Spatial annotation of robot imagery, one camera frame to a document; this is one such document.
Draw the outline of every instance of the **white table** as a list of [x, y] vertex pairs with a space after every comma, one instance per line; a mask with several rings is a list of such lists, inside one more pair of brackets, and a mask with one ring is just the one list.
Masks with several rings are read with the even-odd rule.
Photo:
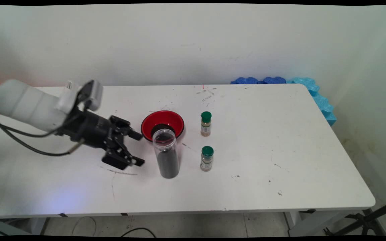
[[[39, 89], [59, 95], [61, 87]], [[349, 210], [375, 203], [307, 89], [300, 84], [104, 87], [100, 116], [119, 116], [140, 132], [158, 110], [185, 122], [177, 139], [180, 172], [159, 174], [152, 144], [126, 138], [145, 160], [124, 171], [101, 162], [102, 149], [72, 155], [34, 153], [0, 130], [0, 218], [287, 212], [291, 235], [311, 235]], [[200, 134], [200, 114], [212, 113], [211, 135]], [[0, 122], [41, 131], [0, 116]], [[68, 136], [20, 137], [43, 151], [63, 152]], [[200, 151], [214, 148], [212, 170], [199, 168]], [[316, 209], [305, 220], [298, 211]]]

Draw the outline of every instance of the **red bowl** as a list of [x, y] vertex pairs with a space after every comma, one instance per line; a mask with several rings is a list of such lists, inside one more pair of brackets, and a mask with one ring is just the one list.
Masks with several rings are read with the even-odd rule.
[[154, 113], [149, 114], [142, 121], [141, 133], [147, 140], [152, 142], [152, 132], [154, 134], [154, 132], [156, 132], [157, 130], [163, 129], [165, 125], [169, 126], [168, 129], [172, 128], [172, 131], [175, 132], [176, 138], [178, 138], [178, 136], [180, 136], [181, 133], [184, 131], [184, 120], [179, 114], [173, 111], [156, 111]]

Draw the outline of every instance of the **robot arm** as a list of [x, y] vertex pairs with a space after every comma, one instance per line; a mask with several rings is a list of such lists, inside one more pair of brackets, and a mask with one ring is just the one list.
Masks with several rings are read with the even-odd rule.
[[[69, 82], [60, 98], [57, 98], [17, 80], [4, 82], [0, 85], [0, 114], [49, 133], [32, 135], [1, 124], [0, 128], [23, 146], [29, 145], [8, 131], [32, 137], [65, 134], [71, 137], [71, 141], [104, 149], [106, 153], [102, 161], [111, 166], [121, 170], [132, 165], [141, 166], [144, 160], [132, 156], [123, 143], [124, 136], [135, 140], [142, 138], [140, 133], [132, 130], [130, 122], [116, 116], [105, 119], [88, 111], [88, 109], [97, 110], [101, 104], [103, 92], [101, 84], [91, 80], [79, 92], [76, 92], [77, 89], [78, 85]], [[80, 103], [84, 105], [82, 111], [78, 108]]]

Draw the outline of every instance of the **green cap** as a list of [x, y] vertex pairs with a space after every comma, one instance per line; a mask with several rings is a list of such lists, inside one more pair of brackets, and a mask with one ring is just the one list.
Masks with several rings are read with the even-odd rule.
[[202, 147], [202, 154], [206, 157], [210, 157], [214, 154], [214, 149], [210, 146], [204, 146]]
[[202, 112], [200, 116], [202, 117], [202, 121], [205, 123], [208, 123], [211, 121], [211, 112], [209, 111]]

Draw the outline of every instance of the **blue foam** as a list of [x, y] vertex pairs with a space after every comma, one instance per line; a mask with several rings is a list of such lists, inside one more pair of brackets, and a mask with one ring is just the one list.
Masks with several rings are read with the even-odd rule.
[[313, 96], [315, 103], [317, 104], [320, 111], [325, 117], [328, 117], [333, 111], [333, 106], [328, 103], [328, 99], [324, 96], [321, 96], [320, 93], [317, 93], [316, 96]]
[[326, 117], [326, 120], [327, 120], [328, 124], [329, 124], [330, 126], [332, 126], [332, 125], [337, 121], [337, 118], [336, 118], [336, 116], [334, 116], [333, 113], [330, 113], [330, 114]]
[[272, 77], [266, 77], [262, 81], [263, 84], [286, 84], [285, 78], [281, 78], [279, 76], [272, 78]]
[[299, 78], [295, 77], [292, 78], [291, 83], [293, 84], [303, 84], [308, 89], [311, 96], [316, 96], [318, 91], [320, 90], [320, 87], [315, 84], [315, 81], [311, 78]]
[[230, 81], [230, 84], [258, 84], [259, 81], [256, 78], [248, 77], [248, 78], [237, 78], [236, 81]]

